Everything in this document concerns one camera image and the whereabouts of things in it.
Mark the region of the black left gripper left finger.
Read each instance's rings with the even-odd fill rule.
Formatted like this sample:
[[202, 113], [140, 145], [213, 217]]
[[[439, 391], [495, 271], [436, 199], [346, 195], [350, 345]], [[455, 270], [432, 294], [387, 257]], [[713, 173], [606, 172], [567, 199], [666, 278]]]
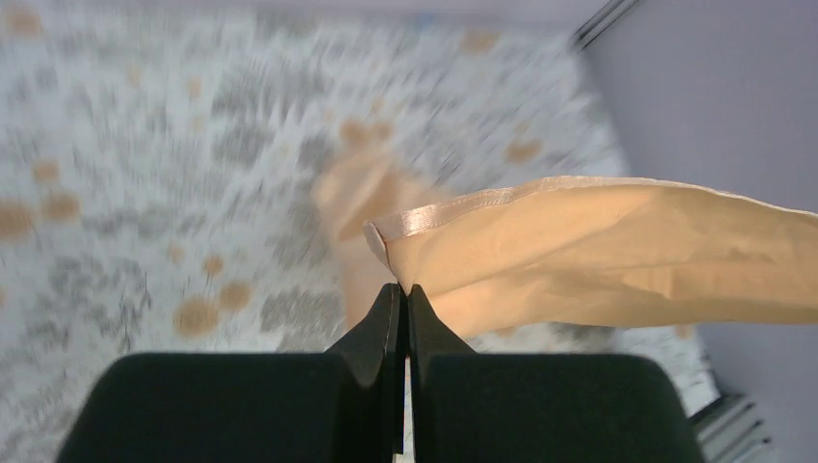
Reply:
[[401, 290], [322, 352], [140, 353], [99, 377], [61, 462], [391, 462]]

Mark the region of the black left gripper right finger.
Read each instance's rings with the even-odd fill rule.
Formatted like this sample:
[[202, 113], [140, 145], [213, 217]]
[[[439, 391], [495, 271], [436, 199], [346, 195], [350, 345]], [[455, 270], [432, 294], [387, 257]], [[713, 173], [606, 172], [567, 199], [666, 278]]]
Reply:
[[407, 297], [419, 462], [699, 462], [681, 401], [653, 361], [477, 353], [414, 286]]

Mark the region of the orange cloth napkin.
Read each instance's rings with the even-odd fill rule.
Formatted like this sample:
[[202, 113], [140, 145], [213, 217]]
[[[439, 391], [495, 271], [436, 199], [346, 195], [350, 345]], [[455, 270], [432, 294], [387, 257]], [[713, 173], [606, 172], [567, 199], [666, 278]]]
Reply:
[[685, 183], [545, 177], [448, 198], [378, 150], [337, 157], [314, 203], [348, 322], [419, 286], [457, 335], [539, 322], [813, 324], [814, 213]]

